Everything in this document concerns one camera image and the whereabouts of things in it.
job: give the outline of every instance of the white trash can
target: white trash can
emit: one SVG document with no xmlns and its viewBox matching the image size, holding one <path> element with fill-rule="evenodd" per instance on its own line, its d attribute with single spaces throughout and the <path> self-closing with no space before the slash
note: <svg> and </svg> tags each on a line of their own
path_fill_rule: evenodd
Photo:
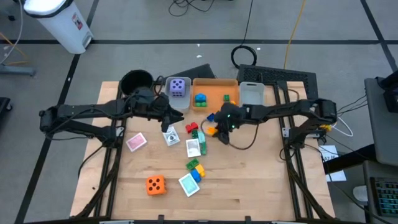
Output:
<svg viewBox="0 0 398 224">
<path fill-rule="evenodd" d="M 84 53 L 93 38 L 73 0 L 27 0 L 24 10 L 72 54 Z"/>
</svg>

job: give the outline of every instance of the orange tray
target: orange tray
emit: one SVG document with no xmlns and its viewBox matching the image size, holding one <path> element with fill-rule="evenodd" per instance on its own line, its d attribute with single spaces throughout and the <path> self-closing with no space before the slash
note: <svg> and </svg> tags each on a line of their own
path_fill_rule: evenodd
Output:
<svg viewBox="0 0 398 224">
<path fill-rule="evenodd" d="M 207 107 L 196 107 L 195 96 L 206 95 Z M 230 101 L 239 103 L 239 87 L 236 79 L 229 78 L 196 78 L 192 85 L 191 107 L 194 111 L 216 113 L 224 104 L 224 95 L 229 95 Z"/>
</svg>

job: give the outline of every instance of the blue block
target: blue block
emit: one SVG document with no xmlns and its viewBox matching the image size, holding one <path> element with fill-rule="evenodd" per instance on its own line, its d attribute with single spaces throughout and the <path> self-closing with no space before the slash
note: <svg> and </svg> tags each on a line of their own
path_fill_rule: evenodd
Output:
<svg viewBox="0 0 398 224">
<path fill-rule="evenodd" d="M 196 169 L 194 169 L 193 171 L 191 171 L 191 175 L 192 175 L 193 179 L 194 179 L 196 182 L 199 183 L 199 182 L 201 181 L 200 174 L 198 173 L 198 171 L 197 171 Z"/>
<path fill-rule="evenodd" d="M 213 122 L 214 121 L 214 114 L 211 113 L 209 116 L 207 116 L 207 120 L 210 121 L 210 122 Z"/>
<path fill-rule="evenodd" d="M 206 102 L 206 95 L 199 93 L 195 96 L 195 103 L 204 103 L 204 102 Z"/>
</svg>

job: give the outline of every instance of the gray floor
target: gray floor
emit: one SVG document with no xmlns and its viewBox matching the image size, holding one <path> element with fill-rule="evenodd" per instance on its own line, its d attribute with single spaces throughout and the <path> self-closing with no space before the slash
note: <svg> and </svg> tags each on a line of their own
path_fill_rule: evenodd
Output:
<svg viewBox="0 0 398 224">
<path fill-rule="evenodd" d="M 167 8 L 172 0 L 99 0 L 91 30 L 97 40 L 170 40 L 170 39 L 241 39 L 244 34 L 249 1 L 216 0 L 207 13 L 190 9 L 183 17 L 172 17 Z M 367 0 L 386 40 L 398 39 L 398 19 L 394 0 Z M 76 0 L 87 17 L 93 0 Z M 195 1 L 206 7 L 209 1 Z M 248 39 L 289 39 L 300 10 L 300 1 L 254 0 Z M 11 0 L 0 8 L 13 12 L 18 7 Z M 51 40 L 53 37 L 35 20 L 24 16 L 24 40 Z M 0 13 L 0 32 L 17 37 L 19 21 L 9 22 Z M 377 40 L 360 0 L 308 0 L 295 39 L 301 40 Z M 95 103 L 100 84 L 119 80 L 126 72 L 144 69 L 155 77 L 171 75 L 209 63 L 220 78 L 234 78 L 237 70 L 230 61 L 236 44 L 95 44 L 81 55 L 66 103 Z M 282 68 L 286 45 L 252 44 L 258 65 Z M 0 45 L 1 55 L 4 45 Z M 14 222 L 27 184 L 43 145 L 39 131 L 40 110 L 56 105 L 73 55 L 57 44 L 21 44 L 37 68 L 30 77 L 0 76 L 0 96 L 10 97 L 14 109 L 2 122 L 0 133 L 0 222 Z M 389 45 L 398 58 L 398 45 Z M 21 56 L 13 54 L 10 61 Z M 251 63 L 251 55 L 238 52 L 236 60 Z M 320 97 L 340 106 L 364 95 L 363 80 L 387 76 L 391 67 L 380 44 L 367 45 L 292 45 L 287 68 L 315 72 Z M 344 115 L 355 136 L 339 133 L 331 136 L 354 149 L 372 143 L 366 108 Z M 67 218 L 77 183 L 77 169 L 86 141 L 52 142 L 43 172 L 30 204 L 25 222 Z M 341 152 L 347 149 L 337 145 Z M 358 167 L 346 170 L 348 181 L 339 183 L 347 192 L 363 184 Z M 337 217 L 364 221 L 364 213 L 330 186 Z"/>
</svg>

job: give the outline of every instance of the red block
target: red block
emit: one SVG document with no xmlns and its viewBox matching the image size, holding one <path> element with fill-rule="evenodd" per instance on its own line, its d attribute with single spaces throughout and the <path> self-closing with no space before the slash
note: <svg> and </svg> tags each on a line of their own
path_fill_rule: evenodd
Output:
<svg viewBox="0 0 398 224">
<path fill-rule="evenodd" d="M 199 127 L 198 127 L 198 124 L 196 124 L 196 122 L 192 122 L 191 125 L 187 124 L 187 125 L 185 126 L 185 129 L 187 130 L 187 133 L 188 133 L 188 134 L 191 133 L 192 130 L 195 130 L 195 129 L 198 129 L 198 128 L 199 128 Z"/>
</svg>

